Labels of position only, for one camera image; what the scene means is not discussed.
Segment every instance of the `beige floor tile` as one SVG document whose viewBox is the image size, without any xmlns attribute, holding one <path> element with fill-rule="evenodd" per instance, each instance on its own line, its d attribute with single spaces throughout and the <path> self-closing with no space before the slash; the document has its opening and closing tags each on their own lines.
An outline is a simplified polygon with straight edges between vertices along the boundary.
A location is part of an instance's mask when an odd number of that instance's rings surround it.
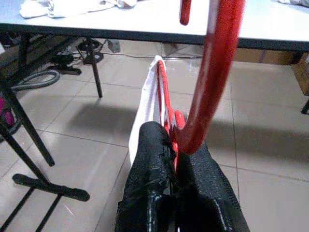
<svg viewBox="0 0 309 232">
<path fill-rule="evenodd" d="M 121 52 L 129 55 L 155 56 L 161 54 L 161 44 L 156 42 L 141 42 L 124 40 L 121 44 Z"/>
<path fill-rule="evenodd" d="M 301 109 L 303 96 L 291 66 L 234 62 L 230 74 L 231 98 Z"/>
<path fill-rule="evenodd" d="M 185 115 L 190 111 L 192 95 L 171 93 L 171 104 L 174 110 Z M 236 167 L 235 138 L 231 100 L 221 99 L 211 122 L 206 138 L 211 156 L 223 165 Z"/>
<path fill-rule="evenodd" d="M 55 184 L 84 189 L 90 194 L 90 200 L 87 202 L 63 197 L 45 225 L 44 231 L 94 231 L 126 158 L 127 148 L 48 132 L 43 133 L 42 139 L 56 162 L 54 167 L 49 167 L 37 148 L 32 146 L 28 153 L 42 172 Z M 26 187 L 13 184 L 10 178 L 15 173 L 33 176 L 25 164 L 18 161 L 0 181 L 1 194 L 6 202 L 4 207 L 1 206 L 1 224 L 25 194 L 25 190 L 28 190 Z M 8 231 L 36 229 L 56 197 L 54 194 L 36 192 L 27 201 Z"/>
<path fill-rule="evenodd" d="M 80 69 L 82 73 L 80 75 L 69 75 L 63 74 L 62 78 L 67 80 L 76 80 L 76 81 L 89 81 L 93 77 L 93 70 L 91 65 L 84 65 L 82 61 L 73 65 L 74 68 Z"/>
<path fill-rule="evenodd" d="M 233 101 L 239 168 L 309 180 L 309 117 L 294 108 Z"/>
<path fill-rule="evenodd" d="M 126 179 L 130 172 L 130 168 L 131 163 L 128 155 L 120 170 L 119 176 L 109 196 L 95 232 L 114 232 L 118 202 L 122 200 L 123 191 L 125 188 Z"/>
<path fill-rule="evenodd" d="M 88 83 L 47 131 L 127 146 L 137 108 L 139 88 L 102 85 L 103 98 Z"/>
<path fill-rule="evenodd" d="M 19 145 L 26 151 L 33 143 L 23 126 L 13 135 Z M 18 161 L 19 157 L 6 141 L 0 143 L 0 178 Z"/>
<path fill-rule="evenodd" d="M 203 46 L 201 45 L 162 43 L 162 56 L 183 57 L 201 55 L 203 55 Z"/>
<path fill-rule="evenodd" d="M 100 80 L 106 84 L 142 87 L 152 60 L 106 55 L 99 70 Z"/>
<path fill-rule="evenodd" d="M 80 81 L 60 79 L 45 88 L 18 92 L 17 96 L 34 127 L 45 130 L 84 85 Z"/>
<path fill-rule="evenodd" d="M 309 182 L 238 170 L 239 197 L 251 232 L 307 231 Z"/>
<path fill-rule="evenodd" d="M 201 59 L 168 60 L 166 62 L 169 90 L 176 93 L 194 94 Z M 229 82 L 222 98 L 230 99 Z"/>
</svg>

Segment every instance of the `cardboard box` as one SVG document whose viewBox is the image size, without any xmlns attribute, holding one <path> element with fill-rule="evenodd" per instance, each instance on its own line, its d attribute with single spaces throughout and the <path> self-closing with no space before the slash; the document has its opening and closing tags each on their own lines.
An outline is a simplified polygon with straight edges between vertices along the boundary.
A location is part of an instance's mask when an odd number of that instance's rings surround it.
<svg viewBox="0 0 309 232">
<path fill-rule="evenodd" d="M 289 65 L 294 61 L 295 54 L 296 52 L 238 48 L 234 61 Z"/>
<path fill-rule="evenodd" d="M 294 75 L 304 95 L 309 96 L 309 65 L 306 63 L 308 53 L 304 53 L 298 64 L 292 64 Z"/>
</svg>

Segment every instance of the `red hook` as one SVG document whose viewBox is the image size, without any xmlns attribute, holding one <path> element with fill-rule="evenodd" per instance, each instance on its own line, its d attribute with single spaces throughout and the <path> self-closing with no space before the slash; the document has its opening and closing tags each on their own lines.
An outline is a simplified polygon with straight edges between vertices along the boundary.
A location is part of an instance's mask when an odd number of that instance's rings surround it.
<svg viewBox="0 0 309 232">
<path fill-rule="evenodd" d="M 196 152 L 205 140 L 236 51 L 244 3 L 245 0 L 210 0 L 204 55 L 185 125 L 182 114 L 175 112 L 177 126 L 173 134 L 185 154 Z"/>
</svg>

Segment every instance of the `white tabletop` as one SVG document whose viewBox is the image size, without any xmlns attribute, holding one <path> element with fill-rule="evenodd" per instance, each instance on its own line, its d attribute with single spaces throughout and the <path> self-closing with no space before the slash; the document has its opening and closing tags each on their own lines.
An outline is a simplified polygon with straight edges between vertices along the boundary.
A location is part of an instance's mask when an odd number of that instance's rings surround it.
<svg viewBox="0 0 309 232">
<path fill-rule="evenodd" d="M 203 44 L 208 0 L 193 0 L 190 22 L 179 23 L 180 0 L 143 0 L 135 8 L 53 19 L 24 19 L 23 0 L 1 0 L 0 30 L 101 38 Z M 247 0 L 239 45 L 262 49 L 309 50 L 309 8 L 276 0 Z"/>
</svg>

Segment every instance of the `stand base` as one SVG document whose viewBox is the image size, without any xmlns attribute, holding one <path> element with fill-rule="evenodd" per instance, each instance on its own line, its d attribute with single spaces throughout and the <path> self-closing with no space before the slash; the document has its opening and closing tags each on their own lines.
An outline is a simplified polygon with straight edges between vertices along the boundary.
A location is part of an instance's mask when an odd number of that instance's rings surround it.
<svg viewBox="0 0 309 232">
<path fill-rule="evenodd" d="M 52 69 L 55 71 L 58 71 L 61 74 L 69 74 L 69 75 L 76 75 L 79 76 L 80 74 L 82 74 L 82 71 L 80 69 L 75 69 L 72 67 L 64 67 L 64 66 L 49 66 L 47 69 Z"/>
<path fill-rule="evenodd" d="M 30 188 L 39 189 L 45 192 L 59 194 L 63 197 L 73 198 L 82 202 L 86 202 L 90 199 L 90 195 L 85 190 L 78 188 L 68 188 L 66 186 L 55 185 L 52 183 L 47 185 L 39 179 L 33 179 L 22 174 L 15 174 L 13 176 L 13 181 L 19 185 L 28 186 Z"/>
</svg>

